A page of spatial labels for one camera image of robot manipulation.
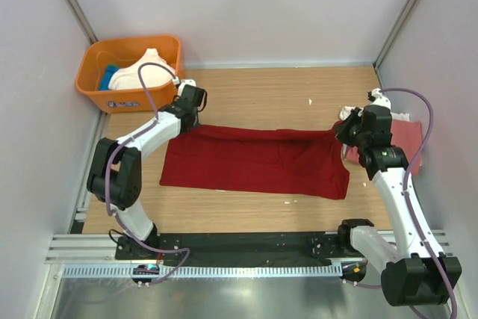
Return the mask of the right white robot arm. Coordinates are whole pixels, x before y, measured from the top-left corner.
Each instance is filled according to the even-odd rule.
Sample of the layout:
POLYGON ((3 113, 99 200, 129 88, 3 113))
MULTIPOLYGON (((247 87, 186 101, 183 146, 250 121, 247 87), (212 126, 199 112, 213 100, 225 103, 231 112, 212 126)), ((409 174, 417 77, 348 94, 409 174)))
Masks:
POLYGON ((369 220, 344 220, 338 250, 347 256, 360 252, 373 265, 391 306, 453 302, 462 267, 445 254, 427 224, 406 155, 391 143, 391 124, 388 107, 367 105, 334 127, 341 143, 357 148, 360 165, 385 203, 395 240, 389 244, 369 220))

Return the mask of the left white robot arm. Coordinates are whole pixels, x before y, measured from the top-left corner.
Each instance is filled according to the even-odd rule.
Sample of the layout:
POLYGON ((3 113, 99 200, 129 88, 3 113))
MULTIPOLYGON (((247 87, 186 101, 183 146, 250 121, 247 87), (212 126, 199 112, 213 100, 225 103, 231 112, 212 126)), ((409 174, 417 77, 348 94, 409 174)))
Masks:
POLYGON ((206 90, 187 80, 179 86, 173 101, 129 134, 112 140, 103 137, 96 144, 87 178, 87 190, 103 202, 132 249, 141 258, 162 253, 158 230, 148 218, 139 197, 143 160, 156 149, 199 126, 199 112, 207 104, 206 90))

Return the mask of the dark red t shirt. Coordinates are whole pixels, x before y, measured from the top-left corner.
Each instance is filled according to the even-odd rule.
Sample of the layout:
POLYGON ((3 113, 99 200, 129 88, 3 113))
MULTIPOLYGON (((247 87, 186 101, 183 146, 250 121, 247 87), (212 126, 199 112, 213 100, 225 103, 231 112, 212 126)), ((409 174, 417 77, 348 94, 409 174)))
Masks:
POLYGON ((341 200, 349 180, 333 130, 200 125, 170 140, 159 183, 341 200))

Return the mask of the pink t shirt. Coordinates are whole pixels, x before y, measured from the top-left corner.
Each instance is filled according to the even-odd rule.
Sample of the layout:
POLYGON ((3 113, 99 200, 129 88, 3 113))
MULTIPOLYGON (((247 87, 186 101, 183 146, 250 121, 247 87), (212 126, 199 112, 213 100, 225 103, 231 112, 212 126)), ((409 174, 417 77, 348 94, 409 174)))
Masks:
MULTIPOLYGON (((422 128, 420 122, 409 122, 404 120, 392 120, 391 144, 400 147, 410 163, 422 144, 422 128)), ((359 162, 358 150, 355 147, 344 145, 344 159, 355 164, 359 162)), ((412 175, 417 176, 421 166, 421 156, 412 166, 412 175)))

